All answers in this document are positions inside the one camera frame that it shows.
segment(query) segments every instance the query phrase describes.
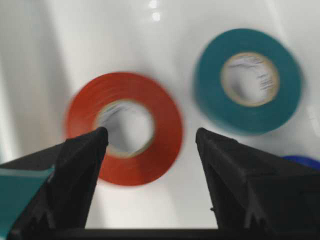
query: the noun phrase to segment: teal object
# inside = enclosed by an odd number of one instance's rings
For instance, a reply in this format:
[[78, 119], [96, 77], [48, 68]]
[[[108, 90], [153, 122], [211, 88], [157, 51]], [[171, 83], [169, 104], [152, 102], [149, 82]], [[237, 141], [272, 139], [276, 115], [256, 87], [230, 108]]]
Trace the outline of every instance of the teal object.
[[[267, 57], [277, 69], [279, 87], [274, 99], [260, 106], [232, 101], [221, 85], [221, 71], [232, 56], [253, 52]], [[295, 112], [302, 89], [301, 71], [291, 54], [263, 32], [238, 28], [213, 39], [195, 71], [195, 100], [218, 126], [240, 134], [262, 134], [283, 125]]]
[[5, 240], [13, 224], [54, 171], [0, 168], [0, 240]]

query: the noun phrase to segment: white surface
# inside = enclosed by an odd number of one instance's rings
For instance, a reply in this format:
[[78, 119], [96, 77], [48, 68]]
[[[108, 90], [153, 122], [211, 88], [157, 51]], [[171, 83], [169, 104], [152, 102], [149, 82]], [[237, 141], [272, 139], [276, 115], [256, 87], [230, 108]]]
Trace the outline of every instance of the white surface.
[[[66, 106], [91, 79], [113, 71], [145, 74], [162, 84], [181, 110], [182, 150], [173, 167], [150, 184], [99, 181], [87, 226], [216, 227], [195, 144], [198, 127], [280, 156], [319, 156], [319, 6], [317, 0], [0, 0], [2, 159], [61, 142]], [[213, 37], [234, 28], [276, 37], [305, 77], [294, 116], [260, 136], [217, 128], [192, 98], [201, 52]]]

